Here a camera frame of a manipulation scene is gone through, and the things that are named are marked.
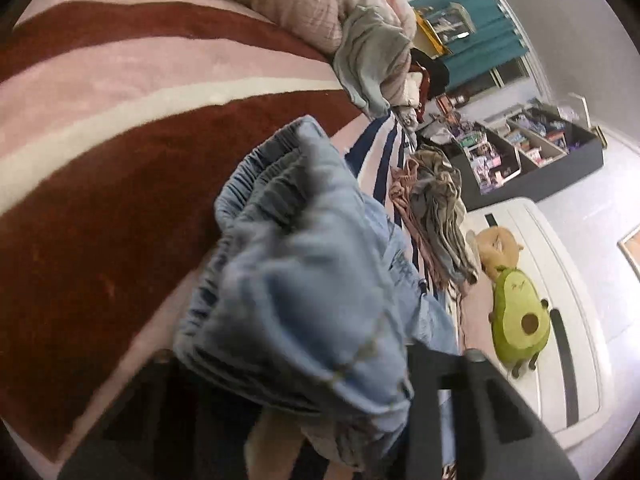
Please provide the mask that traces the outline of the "light blue denim pants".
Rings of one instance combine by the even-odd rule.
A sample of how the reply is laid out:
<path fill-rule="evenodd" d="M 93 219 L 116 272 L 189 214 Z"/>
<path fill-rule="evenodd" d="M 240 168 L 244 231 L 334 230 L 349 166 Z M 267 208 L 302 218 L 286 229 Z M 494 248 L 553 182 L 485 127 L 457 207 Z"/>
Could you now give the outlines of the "light blue denim pants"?
<path fill-rule="evenodd" d="M 320 454 L 376 474 L 408 422 L 408 347 L 457 349 L 404 232 L 309 116 L 239 163 L 215 217 L 221 237 L 179 325 L 178 359 L 293 413 Z"/>

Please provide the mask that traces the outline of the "white bed headboard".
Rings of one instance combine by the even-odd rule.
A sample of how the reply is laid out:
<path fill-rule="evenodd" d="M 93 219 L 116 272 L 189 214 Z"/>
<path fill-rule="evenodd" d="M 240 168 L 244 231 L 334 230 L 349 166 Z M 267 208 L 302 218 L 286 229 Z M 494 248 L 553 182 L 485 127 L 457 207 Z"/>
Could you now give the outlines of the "white bed headboard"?
<path fill-rule="evenodd" d="M 504 372 L 532 410 L 570 450 L 598 432 L 611 416 L 614 379 L 596 309 L 565 246 L 528 198 L 471 211 L 462 229 L 502 226 L 523 246 L 518 267 L 549 301 L 551 330 L 536 370 L 518 378 Z"/>

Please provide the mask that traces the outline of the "green avocado plush toy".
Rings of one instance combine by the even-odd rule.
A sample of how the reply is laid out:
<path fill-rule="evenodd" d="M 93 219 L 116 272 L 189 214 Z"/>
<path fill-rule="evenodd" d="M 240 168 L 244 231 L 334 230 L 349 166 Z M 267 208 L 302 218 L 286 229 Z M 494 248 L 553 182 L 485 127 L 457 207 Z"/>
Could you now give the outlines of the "green avocado plush toy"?
<path fill-rule="evenodd" d="M 498 267 L 494 307 L 488 315 L 495 354 L 514 379 L 536 370 L 551 332 L 549 301 L 517 268 Z"/>

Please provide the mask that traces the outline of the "pink ribbed pillow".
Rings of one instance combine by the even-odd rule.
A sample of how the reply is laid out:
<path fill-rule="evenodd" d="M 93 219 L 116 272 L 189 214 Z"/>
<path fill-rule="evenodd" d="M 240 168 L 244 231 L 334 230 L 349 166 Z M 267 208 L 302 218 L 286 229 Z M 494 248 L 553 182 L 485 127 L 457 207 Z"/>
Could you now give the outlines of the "pink ribbed pillow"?
<path fill-rule="evenodd" d="M 488 359 L 495 361 L 497 355 L 489 322 L 493 308 L 492 281 L 480 272 L 477 282 L 466 286 L 459 304 L 460 346 L 463 350 L 480 350 Z"/>

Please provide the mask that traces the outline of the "tan plush animal toy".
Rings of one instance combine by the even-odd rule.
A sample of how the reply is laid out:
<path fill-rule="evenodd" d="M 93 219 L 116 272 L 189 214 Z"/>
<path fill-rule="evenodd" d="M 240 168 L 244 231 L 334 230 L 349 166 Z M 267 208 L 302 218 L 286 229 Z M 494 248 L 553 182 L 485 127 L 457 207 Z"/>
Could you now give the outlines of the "tan plush animal toy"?
<path fill-rule="evenodd" d="M 490 226 L 478 233 L 469 230 L 466 240 L 477 253 L 484 273 L 493 282 L 503 270 L 518 266 L 520 252 L 524 249 L 503 226 Z"/>

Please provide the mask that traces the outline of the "framed portrait photo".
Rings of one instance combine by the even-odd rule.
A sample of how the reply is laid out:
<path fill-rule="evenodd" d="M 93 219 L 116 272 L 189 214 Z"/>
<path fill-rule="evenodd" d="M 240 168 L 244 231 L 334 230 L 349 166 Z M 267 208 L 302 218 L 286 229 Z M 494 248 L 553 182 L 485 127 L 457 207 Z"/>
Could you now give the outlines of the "framed portrait photo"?
<path fill-rule="evenodd" d="M 624 236 L 618 243 L 618 248 L 623 253 L 631 269 L 640 278 L 640 226 L 636 226 Z"/>

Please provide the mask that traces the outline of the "stack of folded clothes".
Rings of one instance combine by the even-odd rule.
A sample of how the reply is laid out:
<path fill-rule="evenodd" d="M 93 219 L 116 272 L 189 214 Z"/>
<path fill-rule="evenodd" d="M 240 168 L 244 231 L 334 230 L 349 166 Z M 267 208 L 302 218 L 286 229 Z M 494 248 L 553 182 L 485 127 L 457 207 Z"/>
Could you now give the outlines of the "stack of folded clothes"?
<path fill-rule="evenodd" d="M 437 288 L 473 285 L 480 269 L 461 229 L 466 216 L 460 170 L 436 146 L 426 146 L 390 170 L 388 197 Z"/>

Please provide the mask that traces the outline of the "dark tall bookshelf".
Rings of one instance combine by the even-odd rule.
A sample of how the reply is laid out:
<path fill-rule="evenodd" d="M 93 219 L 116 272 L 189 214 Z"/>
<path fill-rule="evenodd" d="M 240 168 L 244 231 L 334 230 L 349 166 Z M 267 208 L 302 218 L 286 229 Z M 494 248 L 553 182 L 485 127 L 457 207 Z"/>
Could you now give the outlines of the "dark tall bookshelf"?
<path fill-rule="evenodd" d="M 596 134 L 536 106 L 493 124 L 433 114 L 418 139 L 441 148 L 458 168 L 469 210 L 518 197 L 540 202 L 603 166 Z"/>

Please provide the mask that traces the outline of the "striped fleece bed blanket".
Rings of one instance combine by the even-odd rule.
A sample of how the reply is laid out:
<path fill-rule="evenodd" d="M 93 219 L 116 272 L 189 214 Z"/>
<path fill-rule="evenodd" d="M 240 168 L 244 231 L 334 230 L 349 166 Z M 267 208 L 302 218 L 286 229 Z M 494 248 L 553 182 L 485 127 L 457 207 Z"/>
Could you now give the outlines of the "striped fleece bed blanket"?
<path fill-rule="evenodd" d="M 1 46 L 1 433 L 23 476 L 61 479 L 145 364 L 178 359 L 179 325 L 221 237 L 216 199 L 298 118 L 318 122 L 401 228 L 450 315 L 388 197 L 407 133 L 393 106 L 379 118 L 356 107 L 332 63 L 234 0 L 26 6 Z M 245 479 L 386 473 L 396 443 L 366 474 L 320 454 L 293 413 L 254 403 Z"/>

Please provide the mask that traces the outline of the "pile of clothes on chair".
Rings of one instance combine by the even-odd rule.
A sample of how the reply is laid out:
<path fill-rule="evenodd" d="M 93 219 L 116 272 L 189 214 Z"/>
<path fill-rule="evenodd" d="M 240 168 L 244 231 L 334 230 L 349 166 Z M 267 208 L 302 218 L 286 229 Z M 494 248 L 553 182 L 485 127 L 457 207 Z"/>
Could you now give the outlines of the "pile of clothes on chair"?
<path fill-rule="evenodd" d="M 421 75 L 419 84 L 419 104 L 416 107 L 416 118 L 422 122 L 426 103 L 446 92 L 450 81 L 450 73 L 444 62 L 438 58 L 430 58 L 426 53 L 411 48 L 410 75 Z"/>

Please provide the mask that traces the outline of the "teal curtain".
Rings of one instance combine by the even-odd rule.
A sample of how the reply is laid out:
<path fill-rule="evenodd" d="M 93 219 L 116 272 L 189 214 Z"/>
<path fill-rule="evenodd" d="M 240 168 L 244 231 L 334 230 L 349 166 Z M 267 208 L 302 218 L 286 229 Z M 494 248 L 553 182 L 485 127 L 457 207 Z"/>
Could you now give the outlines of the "teal curtain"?
<path fill-rule="evenodd" d="M 503 11 L 498 0 L 411 0 L 416 9 L 445 10 L 450 3 L 461 4 L 470 14 L 475 32 L 454 40 L 442 62 L 449 70 L 451 90 L 494 68 L 521 58 L 528 52 L 522 35 Z"/>

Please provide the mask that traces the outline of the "yellow shelf unit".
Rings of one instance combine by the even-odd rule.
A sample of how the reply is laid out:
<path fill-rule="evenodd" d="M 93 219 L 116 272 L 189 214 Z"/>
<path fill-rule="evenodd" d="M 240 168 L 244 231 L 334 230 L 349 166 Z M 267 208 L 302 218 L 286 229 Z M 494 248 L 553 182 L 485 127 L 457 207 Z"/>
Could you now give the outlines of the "yellow shelf unit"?
<path fill-rule="evenodd" d="M 420 32 L 426 37 L 433 47 L 436 58 L 443 55 L 450 55 L 448 42 L 451 33 L 454 31 L 452 21 L 446 17 L 445 11 L 436 11 L 430 6 L 427 8 L 414 8 L 416 14 L 416 24 Z"/>

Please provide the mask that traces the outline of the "glass display case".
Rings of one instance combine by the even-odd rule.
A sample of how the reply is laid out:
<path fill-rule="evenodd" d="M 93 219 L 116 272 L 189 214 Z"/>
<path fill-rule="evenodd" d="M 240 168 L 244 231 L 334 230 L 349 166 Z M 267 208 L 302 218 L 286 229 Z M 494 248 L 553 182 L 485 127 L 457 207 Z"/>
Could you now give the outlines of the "glass display case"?
<path fill-rule="evenodd" d="M 460 3 L 450 2 L 446 8 L 431 10 L 426 14 L 426 20 L 443 44 L 451 44 L 476 33 L 469 11 Z"/>

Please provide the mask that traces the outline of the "grey green crumpled garment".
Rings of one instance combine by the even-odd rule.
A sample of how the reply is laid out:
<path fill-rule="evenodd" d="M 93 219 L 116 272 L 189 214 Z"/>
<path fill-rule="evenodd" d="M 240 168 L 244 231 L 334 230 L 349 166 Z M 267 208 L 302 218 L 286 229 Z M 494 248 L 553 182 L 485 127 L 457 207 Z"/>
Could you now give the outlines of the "grey green crumpled garment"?
<path fill-rule="evenodd" d="M 357 6 L 343 24 L 333 58 L 337 79 L 352 102 L 370 118 L 384 116 L 402 96 L 411 62 L 410 38 L 386 23 L 374 6 Z"/>

